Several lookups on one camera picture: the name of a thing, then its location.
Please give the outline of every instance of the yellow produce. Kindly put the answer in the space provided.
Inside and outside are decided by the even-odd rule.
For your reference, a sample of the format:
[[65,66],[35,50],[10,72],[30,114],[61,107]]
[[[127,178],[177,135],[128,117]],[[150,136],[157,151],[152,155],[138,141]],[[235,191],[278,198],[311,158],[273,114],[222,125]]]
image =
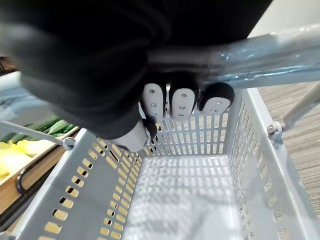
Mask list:
[[22,140],[17,144],[0,142],[0,181],[30,163],[32,157],[52,145],[53,143],[47,140]]
[[0,149],[0,181],[30,163],[31,160],[31,157],[16,149]]

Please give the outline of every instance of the shopping basket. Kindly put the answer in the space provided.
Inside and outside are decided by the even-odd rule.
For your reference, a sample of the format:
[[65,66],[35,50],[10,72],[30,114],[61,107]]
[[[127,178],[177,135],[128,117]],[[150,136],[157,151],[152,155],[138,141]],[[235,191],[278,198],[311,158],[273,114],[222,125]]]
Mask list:
[[220,116],[168,115],[138,153],[82,129],[16,240],[319,240],[320,227],[256,88]]

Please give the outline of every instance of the basket mesh bottom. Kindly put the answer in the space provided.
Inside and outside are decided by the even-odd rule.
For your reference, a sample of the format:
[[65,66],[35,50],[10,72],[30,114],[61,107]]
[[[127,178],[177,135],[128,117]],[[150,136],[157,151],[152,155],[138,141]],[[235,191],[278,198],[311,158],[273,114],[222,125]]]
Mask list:
[[243,239],[227,157],[147,157],[139,175],[123,239]]

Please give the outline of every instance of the black sleeve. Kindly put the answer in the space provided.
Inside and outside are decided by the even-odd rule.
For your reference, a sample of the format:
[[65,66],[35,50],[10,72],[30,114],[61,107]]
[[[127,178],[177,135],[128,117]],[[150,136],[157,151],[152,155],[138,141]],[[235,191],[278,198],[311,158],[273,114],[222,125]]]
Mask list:
[[1,0],[0,49],[63,119],[114,139],[140,118],[146,49],[246,38],[271,0],[61,2]]
[[170,36],[168,6],[57,2],[1,1],[0,49],[59,116],[107,139],[123,136],[140,118],[146,49]]

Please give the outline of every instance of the white fingertip pad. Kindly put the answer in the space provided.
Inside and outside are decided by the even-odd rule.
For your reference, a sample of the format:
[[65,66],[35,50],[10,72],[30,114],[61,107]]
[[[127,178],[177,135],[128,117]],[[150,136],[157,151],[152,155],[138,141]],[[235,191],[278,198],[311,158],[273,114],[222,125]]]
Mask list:
[[224,97],[212,97],[204,104],[201,111],[203,115],[221,115],[230,106],[231,101]]
[[164,119],[164,94],[156,83],[148,83],[142,92],[141,107],[145,116],[154,123],[161,123]]
[[174,91],[170,103],[170,116],[175,121],[188,119],[195,105],[195,93],[189,88],[179,88]]

